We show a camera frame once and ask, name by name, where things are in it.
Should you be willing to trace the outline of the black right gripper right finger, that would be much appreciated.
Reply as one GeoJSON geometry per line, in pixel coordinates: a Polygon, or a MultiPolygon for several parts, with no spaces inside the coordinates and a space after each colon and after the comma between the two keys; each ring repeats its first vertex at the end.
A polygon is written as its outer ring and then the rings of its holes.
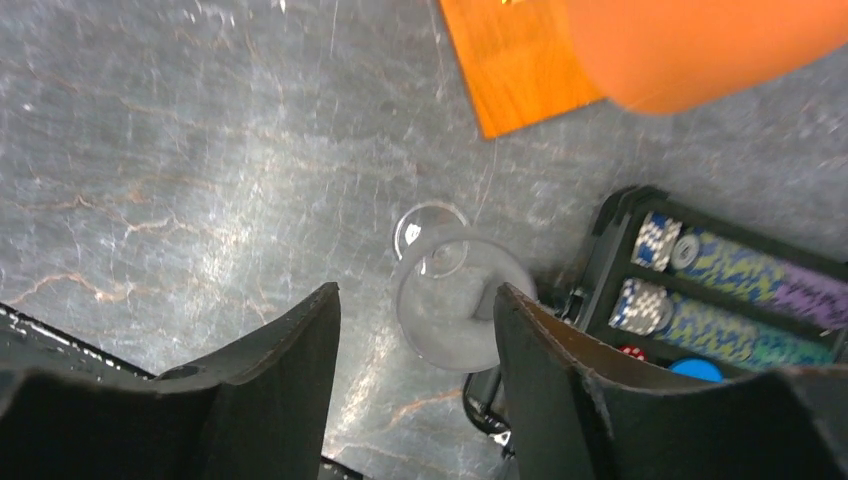
{"type": "Polygon", "coordinates": [[[497,349],[523,479],[843,479],[847,370],[710,383],[635,359],[499,287],[497,349]]]}

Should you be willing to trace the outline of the clear champagne flute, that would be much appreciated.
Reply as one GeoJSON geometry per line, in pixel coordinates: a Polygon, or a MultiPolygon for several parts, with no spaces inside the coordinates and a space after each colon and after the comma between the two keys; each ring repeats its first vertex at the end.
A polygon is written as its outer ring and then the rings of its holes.
{"type": "Polygon", "coordinates": [[[494,303],[509,283],[529,297],[536,285],[520,260],[473,228],[453,204],[431,200],[408,210],[393,229],[398,258],[393,311],[409,347],[447,371],[498,365],[494,303]]]}

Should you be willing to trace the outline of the orange wine glass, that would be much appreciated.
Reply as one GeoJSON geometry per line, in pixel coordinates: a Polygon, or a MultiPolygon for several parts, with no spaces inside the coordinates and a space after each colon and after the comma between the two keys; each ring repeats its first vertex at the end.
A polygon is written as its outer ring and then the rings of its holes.
{"type": "Polygon", "coordinates": [[[569,1],[566,10],[587,76],[641,114],[738,93],[847,42],[844,1],[569,1]]]}

